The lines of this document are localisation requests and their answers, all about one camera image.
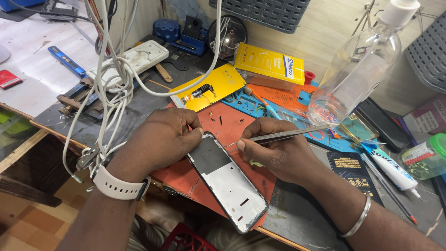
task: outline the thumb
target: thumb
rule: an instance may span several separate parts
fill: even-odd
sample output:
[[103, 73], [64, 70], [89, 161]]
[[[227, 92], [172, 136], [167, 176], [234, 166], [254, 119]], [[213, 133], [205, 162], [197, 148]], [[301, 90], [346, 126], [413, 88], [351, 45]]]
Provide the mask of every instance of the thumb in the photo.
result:
[[197, 127], [190, 131], [188, 134], [180, 136], [181, 144], [187, 152], [192, 151], [196, 146], [201, 143], [204, 130], [201, 127]]
[[240, 151], [245, 153], [249, 159], [253, 159], [261, 164], [269, 165], [269, 160], [272, 159], [275, 152], [269, 148], [263, 147], [252, 140], [241, 138], [237, 141], [237, 147]]

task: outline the glue tube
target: glue tube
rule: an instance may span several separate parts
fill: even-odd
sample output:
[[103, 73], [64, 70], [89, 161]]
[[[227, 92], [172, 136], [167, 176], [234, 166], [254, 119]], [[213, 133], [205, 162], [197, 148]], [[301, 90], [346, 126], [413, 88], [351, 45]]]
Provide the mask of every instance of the glue tube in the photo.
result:
[[401, 168], [392, 158], [384, 153], [377, 145], [361, 142], [361, 145], [369, 153], [372, 159], [380, 166], [395, 186], [401, 191], [410, 191], [417, 198], [421, 196], [415, 190], [418, 182], [414, 180], [403, 168]]

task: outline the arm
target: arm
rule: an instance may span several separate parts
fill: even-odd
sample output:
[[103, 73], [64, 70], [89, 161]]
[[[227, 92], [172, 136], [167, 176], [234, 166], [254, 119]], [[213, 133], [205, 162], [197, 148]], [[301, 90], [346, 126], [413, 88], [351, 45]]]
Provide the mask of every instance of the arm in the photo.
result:
[[[254, 159], [271, 170], [279, 179], [296, 183], [313, 195], [345, 234], [358, 221], [366, 197], [355, 187], [333, 173], [318, 160], [303, 135], [271, 142], [265, 147], [247, 138], [297, 130], [288, 121], [259, 118], [243, 132], [237, 147], [244, 161]], [[437, 250], [438, 244], [372, 201], [361, 227], [347, 241], [356, 251], [366, 250]]]
[[[201, 142], [202, 135], [194, 111], [156, 110], [135, 130], [107, 170], [120, 180], [139, 183], [150, 172], [179, 161]], [[94, 189], [57, 250], [126, 250], [136, 204]]]

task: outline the watch strap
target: watch strap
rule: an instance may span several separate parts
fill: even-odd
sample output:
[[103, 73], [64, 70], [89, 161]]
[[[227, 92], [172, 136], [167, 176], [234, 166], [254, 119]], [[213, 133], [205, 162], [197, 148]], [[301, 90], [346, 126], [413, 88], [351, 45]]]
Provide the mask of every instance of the watch strap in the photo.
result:
[[93, 183], [108, 197], [118, 200], [139, 199], [145, 194], [150, 184], [150, 176], [144, 182], [130, 183], [122, 181], [111, 175], [103, 165], [99, 165], [98, 171], [93, 178]]

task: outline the black card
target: black card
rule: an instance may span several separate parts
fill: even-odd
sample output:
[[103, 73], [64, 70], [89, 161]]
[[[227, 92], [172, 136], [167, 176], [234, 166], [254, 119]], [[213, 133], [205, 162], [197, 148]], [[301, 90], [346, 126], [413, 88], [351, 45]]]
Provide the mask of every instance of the black card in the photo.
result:
[[383, 205], [361, 156], [354, 152], [327, 152], [334, 173], [355, 186], [363, 194], [369, 193], [376, 203]]

